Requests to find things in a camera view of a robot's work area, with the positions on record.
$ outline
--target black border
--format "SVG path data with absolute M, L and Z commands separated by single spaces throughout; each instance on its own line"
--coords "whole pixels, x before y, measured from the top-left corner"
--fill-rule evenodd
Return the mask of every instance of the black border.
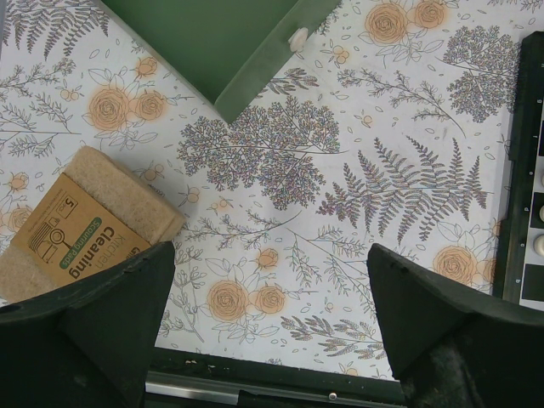
M 522 41 L 509 159 L 507 218 L 501 222 L 493 296 L 519 303 L 544 99 L 544 32 Z
M 161 374 L 285 389 L 328 397 L 405 405 L 399 382 L 353 377 L 155 347 L 150 371 Z

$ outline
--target green plastic tray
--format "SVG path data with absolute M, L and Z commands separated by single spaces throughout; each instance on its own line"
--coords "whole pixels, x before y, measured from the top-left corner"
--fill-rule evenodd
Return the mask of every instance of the green plastic tray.
M 339 0 L 102 0 L 125 28 L 233 122 Z

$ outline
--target white knob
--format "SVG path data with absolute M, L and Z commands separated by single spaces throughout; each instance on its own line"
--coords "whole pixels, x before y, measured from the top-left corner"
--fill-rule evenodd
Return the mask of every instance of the white knob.
M 544 257 L 544 235 L 540 235 L 535 239 L 535 252 L 541 257 Z
M 299 28 L 289 38 L 289 46 L 292 53 L 300 53 L 304 49 L 304 44 L 308 40 L 308 29 L 306 27 Z

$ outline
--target kraft paper label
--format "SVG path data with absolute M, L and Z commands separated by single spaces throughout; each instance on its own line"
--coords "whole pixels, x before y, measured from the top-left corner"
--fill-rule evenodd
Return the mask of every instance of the kraft paper label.
M 61 174 L 12 240 L 60 286 L 150 247 L 68 176 Z

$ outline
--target cleaning sponge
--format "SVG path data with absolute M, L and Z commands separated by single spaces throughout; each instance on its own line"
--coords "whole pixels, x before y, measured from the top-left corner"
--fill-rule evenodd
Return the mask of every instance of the cleaning sponge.
M 81 148 L 65 175 L 151 245 L 172 240 L 184 224 L 175 207 L 96 149 Z M 57 287 L 17 246 L 11 245 L 0 257 L 0 296 L 6 300 L 19 302 Z

